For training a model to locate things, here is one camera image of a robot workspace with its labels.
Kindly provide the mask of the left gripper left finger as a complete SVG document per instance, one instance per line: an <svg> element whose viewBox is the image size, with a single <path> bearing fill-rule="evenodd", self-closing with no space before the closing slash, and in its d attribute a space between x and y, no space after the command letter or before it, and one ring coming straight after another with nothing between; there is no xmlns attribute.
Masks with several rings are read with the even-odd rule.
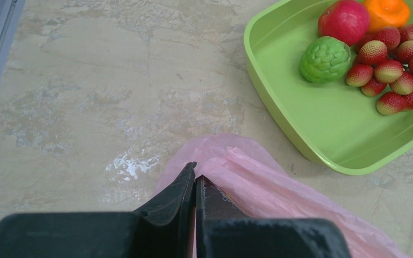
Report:
<svg viewBox="0 0 413 258"><path fill-rule="evenodd" d="M132 212L15 213L0 257L192 257L196 163Z"/></svg>

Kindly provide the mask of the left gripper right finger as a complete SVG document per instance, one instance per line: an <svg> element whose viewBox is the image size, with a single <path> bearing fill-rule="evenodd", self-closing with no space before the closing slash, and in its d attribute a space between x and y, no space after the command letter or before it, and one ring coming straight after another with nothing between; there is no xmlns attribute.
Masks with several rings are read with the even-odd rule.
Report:
<svg viewBox="0 0 413 258"><path fill-rule="evenodd" d="M351 257L329 220L251 218L204 176L196 198L197 257Z"/></svg>

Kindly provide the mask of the pink plastic bag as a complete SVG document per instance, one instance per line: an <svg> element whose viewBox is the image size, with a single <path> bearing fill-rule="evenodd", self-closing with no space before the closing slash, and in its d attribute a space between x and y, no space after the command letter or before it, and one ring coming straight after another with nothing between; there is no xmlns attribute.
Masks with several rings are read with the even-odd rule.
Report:
<svg viewBox="0 0 413 258"><path fill-rule="evenodd" d="M154 194L170 185L189 162L197 164L196 177L206 177L248 216L328 219L342 231L353 257L404 257L390 237L324 194L290 178L248 137L221 133L191 139L169 160Z"/></svg>

